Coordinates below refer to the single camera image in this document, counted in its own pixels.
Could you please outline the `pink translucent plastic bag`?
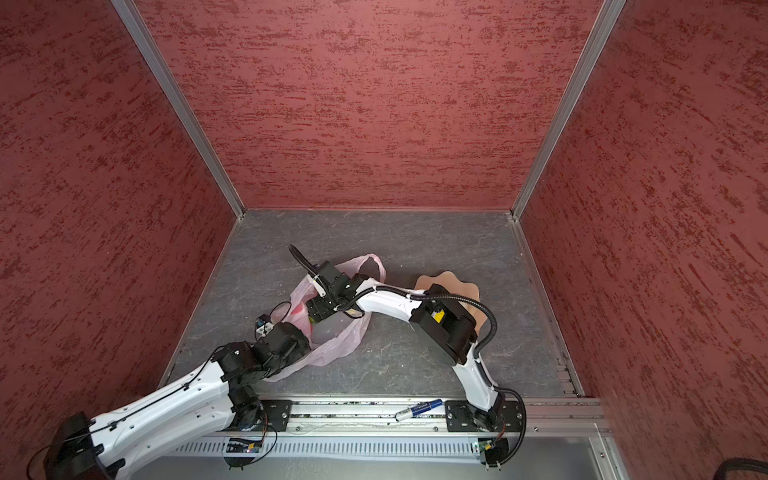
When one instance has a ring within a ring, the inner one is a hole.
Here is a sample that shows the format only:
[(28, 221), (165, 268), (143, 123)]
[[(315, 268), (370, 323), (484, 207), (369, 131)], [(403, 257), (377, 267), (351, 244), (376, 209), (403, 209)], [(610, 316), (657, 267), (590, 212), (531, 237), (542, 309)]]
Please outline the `pink translucent plastic bag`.
[(353, 308), (350, 313), (333, 311), (321, 320), (310, 306), (330, 300), (329, 288), (335, 281), (339, 280), (343, 287), (350, 286), (353, 277), (361, 272), (364, 265), (373, 268), (374, 279), (386, 278), (383, 263), (375, 254), (358, 256), (337, 265), (325, 262), (317, 266), (297, 248), (292, 248), (291, 252), (307, 274), (291, 292), (289, 299), (276, 305), (268, 318), (275, 326), (285, 323), (296, 327), (307, 338), (310, 351), (281, 370), (273, 371), (266, 378), (268, 383), (286, 379), (306, 367), (326, 366), (354, 352), (368, 329), (371, 315)]

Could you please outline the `pink faceted plastic bowl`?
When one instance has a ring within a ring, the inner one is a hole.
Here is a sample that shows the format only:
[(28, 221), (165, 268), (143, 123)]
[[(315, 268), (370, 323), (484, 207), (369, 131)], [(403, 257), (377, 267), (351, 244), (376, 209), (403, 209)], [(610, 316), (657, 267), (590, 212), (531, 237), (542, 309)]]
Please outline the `pink faceted plastic bowl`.
[[(437, 284), (445, 288), (450, 294), (460, 295), (480, 301), (479, 288), (474, 283), (463, 282), (451, 271), (444, 271), (436, 276), (421, 275), (415, 283), (416, 290), (428, 290)], [(480, 333), (481, 327), (487, 320), (487, 315), (477, 307), (461, 302), (461, 305), (472, 315), (475, 320), (475, 331)]]

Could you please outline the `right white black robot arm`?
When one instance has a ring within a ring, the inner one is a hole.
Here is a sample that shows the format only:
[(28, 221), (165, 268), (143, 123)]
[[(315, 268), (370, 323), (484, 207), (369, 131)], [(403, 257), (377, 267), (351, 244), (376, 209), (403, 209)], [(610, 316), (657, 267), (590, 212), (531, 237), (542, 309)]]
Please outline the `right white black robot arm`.
[(480, 351), (494, 338), (495, 316), (481, 302), (449, 292), (436, 283), (407, 290), (362, 274), (349, 276), (325, 262), (304, 263), (317, 295), (306, 302), (309, 317), (322, 322), (351, 310), (402, 320), (461, 383), (472, 423), (481, 431), (501, 427), (504, 395), (499, 392)]

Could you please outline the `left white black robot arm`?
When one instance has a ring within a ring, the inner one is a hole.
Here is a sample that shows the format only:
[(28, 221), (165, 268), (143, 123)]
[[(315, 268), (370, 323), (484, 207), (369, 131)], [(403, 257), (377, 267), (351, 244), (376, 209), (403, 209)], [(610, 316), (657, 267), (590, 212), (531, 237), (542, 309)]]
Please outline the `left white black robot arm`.
[(65, 419), (43, 449), (48, 479), (126, 479), (134, 471), (199, 437), (218, 431), (270, 429), (256, 385), (311, 351), (304, 333), (275, 325), (255, 342), (214, 349), (192, 372), (126, 406), (95, 417)]

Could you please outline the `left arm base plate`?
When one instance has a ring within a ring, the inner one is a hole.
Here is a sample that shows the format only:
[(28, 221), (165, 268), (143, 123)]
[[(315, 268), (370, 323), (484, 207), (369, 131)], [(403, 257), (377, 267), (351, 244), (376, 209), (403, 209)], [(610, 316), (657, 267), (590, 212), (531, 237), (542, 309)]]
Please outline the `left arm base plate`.
[(273, 428), (278, 433), (287, 430), (294, 402), (285, 399), (262, 399), (257, 410), (254, 427), (257, 431)]

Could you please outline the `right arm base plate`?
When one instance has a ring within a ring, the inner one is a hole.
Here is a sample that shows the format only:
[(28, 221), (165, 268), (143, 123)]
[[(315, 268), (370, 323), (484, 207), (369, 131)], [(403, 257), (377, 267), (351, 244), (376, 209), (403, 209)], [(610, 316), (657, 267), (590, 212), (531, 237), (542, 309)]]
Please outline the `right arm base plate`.
[(443, 402), (447, 430), (451, 433), (495, 432), (519, 433), (522, 430), (522, 406), (515, 400), (497, 401), (488, 411), (463, 400)]

